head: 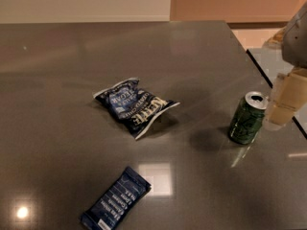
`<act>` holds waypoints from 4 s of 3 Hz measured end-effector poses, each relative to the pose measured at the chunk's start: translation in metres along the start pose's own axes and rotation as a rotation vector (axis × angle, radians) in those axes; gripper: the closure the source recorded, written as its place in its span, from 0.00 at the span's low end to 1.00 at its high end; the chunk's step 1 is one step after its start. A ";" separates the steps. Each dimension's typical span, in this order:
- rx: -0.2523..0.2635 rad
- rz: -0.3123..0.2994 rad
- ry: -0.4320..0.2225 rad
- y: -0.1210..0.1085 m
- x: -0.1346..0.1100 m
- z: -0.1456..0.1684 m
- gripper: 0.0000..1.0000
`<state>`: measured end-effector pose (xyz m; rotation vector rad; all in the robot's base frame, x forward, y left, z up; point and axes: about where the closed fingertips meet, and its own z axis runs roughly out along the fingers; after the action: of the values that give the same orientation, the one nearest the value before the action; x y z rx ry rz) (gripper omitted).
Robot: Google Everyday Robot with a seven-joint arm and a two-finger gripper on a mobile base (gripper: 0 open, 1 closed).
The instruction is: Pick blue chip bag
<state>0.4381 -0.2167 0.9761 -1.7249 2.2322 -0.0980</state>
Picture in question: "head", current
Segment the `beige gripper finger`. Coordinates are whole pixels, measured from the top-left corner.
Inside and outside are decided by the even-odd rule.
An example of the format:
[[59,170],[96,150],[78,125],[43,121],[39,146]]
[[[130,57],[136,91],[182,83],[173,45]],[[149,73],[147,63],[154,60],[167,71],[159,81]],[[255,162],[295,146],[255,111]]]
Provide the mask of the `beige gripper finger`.
[[307,69],[294,67],[288,74],[279,73],[274,81],[263,127],[276,131],[289,123],[307,103]]

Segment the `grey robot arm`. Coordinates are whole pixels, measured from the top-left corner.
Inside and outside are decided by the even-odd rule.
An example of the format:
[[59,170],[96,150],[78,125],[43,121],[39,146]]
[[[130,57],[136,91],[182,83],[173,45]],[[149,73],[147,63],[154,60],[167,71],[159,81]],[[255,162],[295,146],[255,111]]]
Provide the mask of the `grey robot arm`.
[[263,126],[279,130],[307,103],[307,2],[285,28],[281,44],[284,61],[293,65],[288,74],[279,73],[273,83]]

